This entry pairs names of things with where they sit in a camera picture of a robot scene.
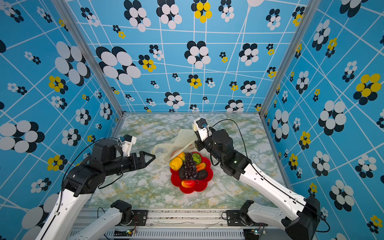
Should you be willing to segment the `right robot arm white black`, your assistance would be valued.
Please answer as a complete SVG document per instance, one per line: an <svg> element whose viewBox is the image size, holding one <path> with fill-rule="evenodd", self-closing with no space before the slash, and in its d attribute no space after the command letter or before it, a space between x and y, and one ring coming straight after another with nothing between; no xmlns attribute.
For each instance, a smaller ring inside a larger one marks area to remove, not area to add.
<svg viewBox="0 0 384 240"><path fill-rule="evenodd" d="M313 239L321 221L320 202L316 198L305 198L268 176L234 149L233 139L225 130L194 127L194 131L198 150L205 149L227 175L256 189L276 205L270 208L246 201L238 211L243 225L273 226L284 230L293 240Z"/></svg>

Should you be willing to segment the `purple grape bunch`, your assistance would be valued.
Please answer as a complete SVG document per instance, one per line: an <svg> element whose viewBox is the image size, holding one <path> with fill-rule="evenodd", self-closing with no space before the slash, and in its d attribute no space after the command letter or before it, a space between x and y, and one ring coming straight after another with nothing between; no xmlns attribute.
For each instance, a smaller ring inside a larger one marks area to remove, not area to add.
<svg viewBox="0 0 384 240"><path fill-rule="evenodd" d="M185 155L185 176L186 180L194 180L197 175L196 163L193 161L192 153L187 153Z"/></svg>

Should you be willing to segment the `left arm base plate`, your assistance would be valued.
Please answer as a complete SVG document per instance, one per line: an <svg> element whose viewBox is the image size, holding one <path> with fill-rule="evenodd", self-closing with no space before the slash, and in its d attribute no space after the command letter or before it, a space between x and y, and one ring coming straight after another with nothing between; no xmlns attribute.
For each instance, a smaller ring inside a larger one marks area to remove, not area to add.
<svg viewBox="0 0 384 240"><path fill-rule="evenodd" d="M145 226L147 223L148 213L148 210L132 210L132 219L129 226Z"/></svg>

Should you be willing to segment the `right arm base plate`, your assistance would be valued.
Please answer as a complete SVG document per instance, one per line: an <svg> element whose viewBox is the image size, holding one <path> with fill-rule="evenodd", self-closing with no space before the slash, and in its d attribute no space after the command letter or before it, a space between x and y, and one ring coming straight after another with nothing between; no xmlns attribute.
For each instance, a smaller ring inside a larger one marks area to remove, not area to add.
<svg viewBox="0 0 384 240"><path fill-rule="evenodd" d="M241 217L239 210L227 210L225 211L224 219L227 221L229 227L267 227L268 224L256 223L252 220L245 220Z"/></svg>

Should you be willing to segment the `yellowish printed plastic bag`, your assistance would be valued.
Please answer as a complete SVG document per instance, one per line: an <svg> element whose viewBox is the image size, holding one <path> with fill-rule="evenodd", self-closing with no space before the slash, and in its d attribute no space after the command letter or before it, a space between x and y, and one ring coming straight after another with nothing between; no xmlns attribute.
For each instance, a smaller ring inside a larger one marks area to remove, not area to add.
<svg viewBox="0 0 384 240"><path fill-rule="evenodd" d="M197 136L193 130L180 130L179 134L168 143L157 144L152 149L151 154L156 156L154 163L159 166L168 165L180 153L195 151L196 140Z"/></svg>

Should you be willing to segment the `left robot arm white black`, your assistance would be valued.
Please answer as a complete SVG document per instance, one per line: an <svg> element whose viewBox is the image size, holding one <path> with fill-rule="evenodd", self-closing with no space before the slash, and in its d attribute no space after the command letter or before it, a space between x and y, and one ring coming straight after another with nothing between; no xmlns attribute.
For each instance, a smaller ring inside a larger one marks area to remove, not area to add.
<svg viewBox="0 0 384 240"><path fill-rule="evenodd" d="M146 168L156 156L144 151L131 153L135 138L104 138L91 144L92 154L66 171L57 202L37 235L38 240L65 240L85 203L97 189L105 188L109 176Z"/></svg>

